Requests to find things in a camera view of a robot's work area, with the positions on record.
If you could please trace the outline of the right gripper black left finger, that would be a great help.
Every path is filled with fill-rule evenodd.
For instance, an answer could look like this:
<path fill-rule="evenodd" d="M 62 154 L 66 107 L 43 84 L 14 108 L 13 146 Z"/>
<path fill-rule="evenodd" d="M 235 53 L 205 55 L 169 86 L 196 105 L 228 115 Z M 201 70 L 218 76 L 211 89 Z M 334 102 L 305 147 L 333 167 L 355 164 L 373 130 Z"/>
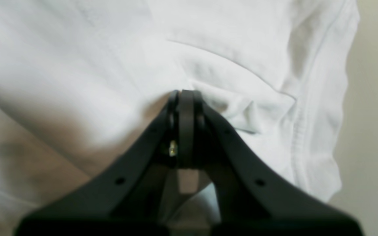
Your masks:
<path fill-rule="evenodd" d="M 159 206 L 177 138 L 179 92 L 134 144 L 100 175 L 23 218 L 16 236 L 168 236 Z"/>

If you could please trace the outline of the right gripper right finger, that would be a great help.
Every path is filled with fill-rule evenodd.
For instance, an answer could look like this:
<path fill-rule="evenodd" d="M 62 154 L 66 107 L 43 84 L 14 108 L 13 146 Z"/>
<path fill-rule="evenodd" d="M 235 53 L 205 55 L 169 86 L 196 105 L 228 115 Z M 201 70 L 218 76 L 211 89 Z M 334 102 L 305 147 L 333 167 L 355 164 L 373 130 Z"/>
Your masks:
<path fill-rule="evenodd" d="M 198 91 L 186 92 L 186 166 L 215 185 L 212 236 L 361 236 L 351 216 L 309 196 L 251 151 Z"/>

